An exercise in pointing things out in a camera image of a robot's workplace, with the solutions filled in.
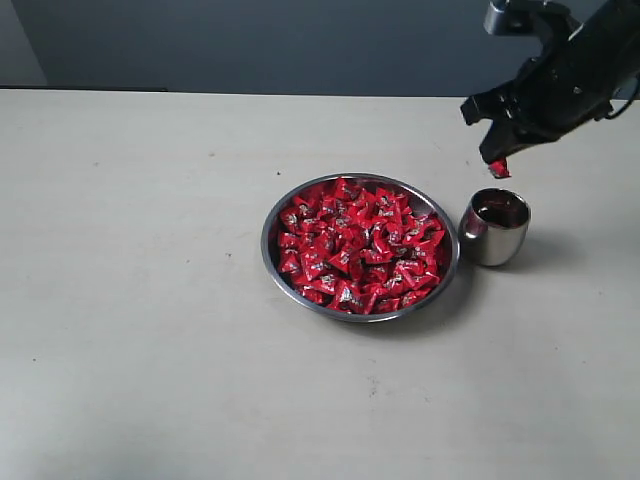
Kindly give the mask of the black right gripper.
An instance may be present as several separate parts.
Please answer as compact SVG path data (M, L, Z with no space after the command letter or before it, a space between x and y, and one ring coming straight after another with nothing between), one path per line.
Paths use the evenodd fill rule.
M620 38L577 34L525 62L514 79L469 96L460 110L468 125L491 122L479 151L493 163L590 121L617 118L612 96L619 86Z

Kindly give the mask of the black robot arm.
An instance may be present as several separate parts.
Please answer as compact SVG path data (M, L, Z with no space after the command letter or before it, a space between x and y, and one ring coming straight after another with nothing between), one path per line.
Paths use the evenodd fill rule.
M514 79L461 106L467 124L491 123L479 146L486 164L617 118L614 94L639 78L636 1L607 1L585 22L553 1L492 1L484 28L494 36L535 36L542 46Z

